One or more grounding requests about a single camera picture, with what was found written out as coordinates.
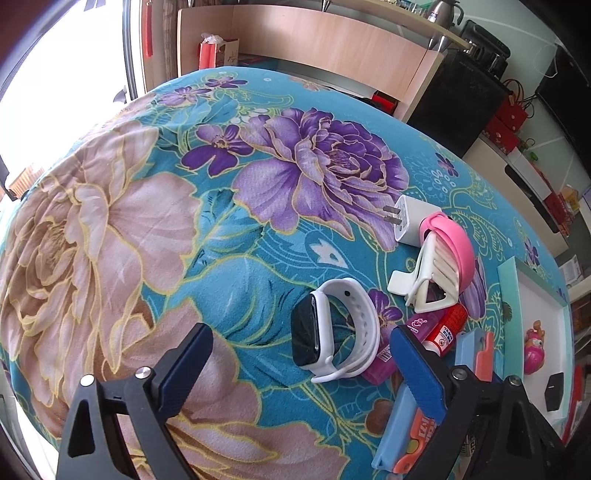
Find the handle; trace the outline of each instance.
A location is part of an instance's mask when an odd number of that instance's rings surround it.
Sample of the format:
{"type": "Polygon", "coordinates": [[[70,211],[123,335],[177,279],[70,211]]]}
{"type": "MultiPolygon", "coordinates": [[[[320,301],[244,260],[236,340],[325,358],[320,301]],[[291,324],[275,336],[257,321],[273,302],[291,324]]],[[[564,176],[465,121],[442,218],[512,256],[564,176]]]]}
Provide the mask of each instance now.
{"type": "Polygon", "coordinates": [[[459,26],[460,23],[462,23],[462,20],[464,20],[464,9],[458,4],[455,4],[454,7],[458,7],[460,9],[460,16],[457,18],[457,24],[459,26]]]}

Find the purple flower print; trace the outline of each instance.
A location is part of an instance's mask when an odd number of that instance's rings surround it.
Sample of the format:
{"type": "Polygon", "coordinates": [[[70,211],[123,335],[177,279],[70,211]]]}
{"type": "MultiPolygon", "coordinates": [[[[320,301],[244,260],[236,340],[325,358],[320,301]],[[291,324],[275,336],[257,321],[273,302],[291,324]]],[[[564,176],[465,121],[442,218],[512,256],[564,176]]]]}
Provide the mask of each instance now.
{"type": "MultiPolygon", "coordinates": [[[[368,295],[378,312],[379,327],[381,329],[388,326],[394,328],[396,322],[402,318],[402,311],[396,305],[390,305],[390,299],[381,290],[372,288],[368,291],[368,295]]],[[[347,323],[353,326],[353,319],[350,315],[347,317],[347,323]]]]}
{"type": "Polygon", "coordinates": [[[539,265],[540,260],[538,259],[539,253],[538,249],[532,245],[530,239],[528,238],[527,241],[523,242],[525,245],[525,251],[527,251],[527,259],[532,263],[532,265],[539,265]]]}
{"type": "Polygon", "coordinates": [[[315,108],[258,115],[241,137],[271,155],[246,165],[232,183],[235,201],[261,223],[293,232],[302,216],[353,239],[354,222],[383,250],[395,248],[382,209],[408,187],[408,172],[380,137],[315,108]]]}
{"type": "Polygon", "coordinates": [[[180,87],[163,94],[158,99],[158,103],[167,106],[179,106],[184,102],[195,103],[199,95],[207,92],[211,92],[211,90],[209,88],[180,87]]]}
{"type": "Polygon", "coordinates": [[[460,303],[466,307],[470,318],[478,320],[486,313],[486,279],[480,257],[475,258],[474,277],[468,288],[460,295],[460,303]]]}
{"type": "Polygon", "coordinates": [[[197,170],[211,161],[207,172],[214,177],[238,163],[236,155],[250,155],[253,149],[238,137],[237,125],[228,125],[224,131],[218,125],[201,125],[196,135],[207,145],[201,145],[187,152],[181,163],[191,170],[197,170]]]}
{"type": "Polygon", "coordinates": [[[447,170],[447,173],[450,177],[459,177],[460,176],[460,174],[457,172],[456,168],[453,166],[453,163],[451,161],[449,161],[448,159],[446,159],[443,155],[441,155],[439,153],[435,153],[435,155],[439,159],[439,160],[437,160],[437,163],[439,163],[439,166],[443,170],[447,170]]]}
{"type": "Polygon", "coordinates": [[[246,85],[247,83],[247,80],[234,80],[234,77],[225,76],[218,79],[209,79],[205,82],[205,86],[210,88],[238,88],[238,85],[246,85]]]}

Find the label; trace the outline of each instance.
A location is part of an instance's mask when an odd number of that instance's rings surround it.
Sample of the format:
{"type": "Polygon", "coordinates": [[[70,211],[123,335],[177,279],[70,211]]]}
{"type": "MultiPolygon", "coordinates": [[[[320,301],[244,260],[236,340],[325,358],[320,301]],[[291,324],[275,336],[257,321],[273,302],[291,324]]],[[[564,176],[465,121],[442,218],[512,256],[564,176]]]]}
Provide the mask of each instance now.
{"type": "Polygon", "coordinates": [[[435,343],[435,345],[437,345],[443,352],[452,342],[452,331],[446,325],[443,325],[441,327],[441,331],[439,331],[439,334],[434,338],[433,343],[435,343]]]}
{"type": "Polygon", "coordinates": [[[390,346],[387,345],[383,350],[379,351],[376,355],[376,358],[379,358],[382,362],[387,362],[392,358],[392,354],[390,353],[390,346]]]}
{"type": "Polygon", "coordinates": [[[418,335],[418,329],[421,327],[421,325],[423,325],[424,323],[427,323],[426,319],[414,319],[412,322],[407,323],[407,327],[408,329],[414,333],[416,336],[418,335]]]}

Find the red box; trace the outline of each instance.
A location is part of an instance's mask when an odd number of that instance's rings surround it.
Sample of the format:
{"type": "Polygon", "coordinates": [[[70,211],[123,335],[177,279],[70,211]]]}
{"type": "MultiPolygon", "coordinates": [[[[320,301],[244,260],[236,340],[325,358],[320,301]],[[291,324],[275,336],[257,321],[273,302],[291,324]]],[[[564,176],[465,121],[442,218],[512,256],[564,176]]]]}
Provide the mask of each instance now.
{"type": "Polygon", "coordinates": [[[497,117],[491,118],[484,129],[487,137],[507,155],[519,145],[519,138],[497,117]]]}

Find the tabletop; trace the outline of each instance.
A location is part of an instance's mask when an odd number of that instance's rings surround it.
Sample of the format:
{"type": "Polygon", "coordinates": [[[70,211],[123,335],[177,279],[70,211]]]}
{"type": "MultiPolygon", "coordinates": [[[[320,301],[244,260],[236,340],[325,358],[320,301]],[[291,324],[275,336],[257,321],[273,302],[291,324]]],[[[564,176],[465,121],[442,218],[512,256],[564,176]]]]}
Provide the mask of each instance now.
{"type": "MultiPolygon", "coordinates": [[[[494,333],[502,376],[510,312],[497,266],[516,256],[566,288],[523,218],[450,151],[356,99],[266,70],[201,70],[130,103],[56,162],[9,224],[0,356],[25,412],[57,446],[84,374],[127,377],[205,322],[212,356],[168,422],[200,478],[385,478],[371,461],[400,378],[312,384],[291,357],[290,314],[337,277],[363,285],[381,325],[413,314],[386,290],[418,254],[382,218],[401,193],[468,233],[466,329],[494,333]]],[[[353,326],[333,308],[344,356],[353,326]]]]}

